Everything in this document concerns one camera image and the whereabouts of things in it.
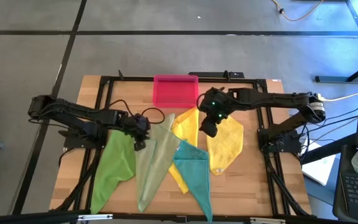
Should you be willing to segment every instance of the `pink plastic bin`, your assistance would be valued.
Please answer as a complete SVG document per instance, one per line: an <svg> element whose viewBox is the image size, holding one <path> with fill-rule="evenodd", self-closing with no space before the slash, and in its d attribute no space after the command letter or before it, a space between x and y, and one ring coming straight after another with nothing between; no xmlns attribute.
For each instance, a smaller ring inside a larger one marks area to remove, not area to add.
<svg viewBox="0 0 358 224"><path fill-rule="evenodd" d="M192 108L198 97L196 75L154 76L153 103L161 108Z"/></svg>

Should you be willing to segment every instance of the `teal cloth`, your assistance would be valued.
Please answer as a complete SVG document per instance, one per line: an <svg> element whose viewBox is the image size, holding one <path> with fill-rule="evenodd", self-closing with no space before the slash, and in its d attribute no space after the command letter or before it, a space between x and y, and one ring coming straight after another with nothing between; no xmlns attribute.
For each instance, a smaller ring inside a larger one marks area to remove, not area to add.
<svg viewBox="0 0 358 224"><path fill-rule="evenodd" d="M207 221L212 222L208 153L182 141L173 155L173 163L203 210Z"/></svg>
<svg viewBox="0 0 358 224"><path fill-rule="evenodd" d="M137 203L141 212L153 200L181 142L169 131L174 119L175 114L170 114L162 124L153 124L146 148L135 152Z"/></svg>
<svg viewBox="0 0 358 224"><path fill-rule="evenodd" d="M93 185L91 213L97 214L120 181L135 176L134 140L130 135L112 131L104 148Z"/></svg>

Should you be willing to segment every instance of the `gray floor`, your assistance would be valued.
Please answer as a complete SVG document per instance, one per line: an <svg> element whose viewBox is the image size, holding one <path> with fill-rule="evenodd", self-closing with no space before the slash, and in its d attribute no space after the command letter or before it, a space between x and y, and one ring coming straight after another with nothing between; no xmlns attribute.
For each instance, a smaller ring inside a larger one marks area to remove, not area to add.
<svg viewBox="0 0 358 224"><path fill-rule="evenodd" d="M289 16L297 17L316 3L281 0L280 4ZM79 6L80 0L0 0L0 29L70 30ZM325 2L310 17L288 22L268 0L93 0L86 5L80 30L358 29L343 2ZM67 36L0 36L0 141L6 145L0 150L0 215L9 213L38 128L27 122L30 99L50 93L67 40ZM358 92L358 85L319 84L313 77L348 76L357 71L358 37L81 36L75 40L59 97L75 101L83 75L117 75L118 69L128 76L242 71L248 78L281 79L286 92L313 91L337 98ZM327 103L327 117L357 107L358 96ZM311 138L330 129L311 133ZM48 130L26 213L48 209L63 144L57 130ZM355 130L354 123L325 139L341 138ZM310 200L313 213L333 218L322 212L328 204Z"/></svg>

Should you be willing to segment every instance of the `blue cloth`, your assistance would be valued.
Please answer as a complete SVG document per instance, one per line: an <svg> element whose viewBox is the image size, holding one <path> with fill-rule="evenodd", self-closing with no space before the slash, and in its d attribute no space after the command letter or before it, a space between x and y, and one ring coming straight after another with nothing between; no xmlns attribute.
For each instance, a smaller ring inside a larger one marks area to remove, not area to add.
<svg viewBox="0 0 358 224"><path fill-rule="evenodd" d="M208 153L182 141L173 155L173 163L203 210L207 221L212 222Z"/></svg>

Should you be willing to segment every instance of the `desk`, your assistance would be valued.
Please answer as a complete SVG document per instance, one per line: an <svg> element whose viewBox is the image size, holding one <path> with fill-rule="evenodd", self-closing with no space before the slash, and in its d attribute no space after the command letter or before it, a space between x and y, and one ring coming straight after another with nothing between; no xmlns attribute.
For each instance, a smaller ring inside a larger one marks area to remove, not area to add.
<svg viewBox="0 0 358 224"><path fill-rule="evenodd" d="M100 76L84 76L77 102L80 105L94 108L98 94ZM251 84L244 83L199 83L199 92L204 93L212 86L220 88L252 88ZM269 92L283 93L280 80L267 80ZM133 113L140 113L153 106L152 82L125 82L115 81L112 88L111 102L126 100ZM107 87L103 91L102 102L105 101ZM126 110L124 105L117 103L111 108ZM188 108L162 108L165 114L184 113ZM272 108L273 121L281 123L288 118L287 109ZM157 111L148 111L146 114L151 121L158 121L161 115ZM200 123L205 117L200 113ZM211 178L211 203L214 215L267 217L272 215L269 190L264 165L264 158L259 151L257 129L259 128L257 112L236 111L232 117L244 125L244 146L237 159L225 170L223 175ZM198 147L206 150L206 135L199 132ZM75 149L62 159L55 188L53 190L50 208L58 207L77 184L80 176L84 149ZM299 161L291 154L281 153L285 183L296 201L302 208L311 213L305 181ZM279 189L275 186L278 210L283 212ZM80 208L85 208L88 185L84 187ZM103 213L140 213L137 209L136 177L121 182L109 201L101 210ZM180 192L172 176L167 173L153 201L144 213L175 214L175 215L203 215L202 210L194 197Z"/></svg>

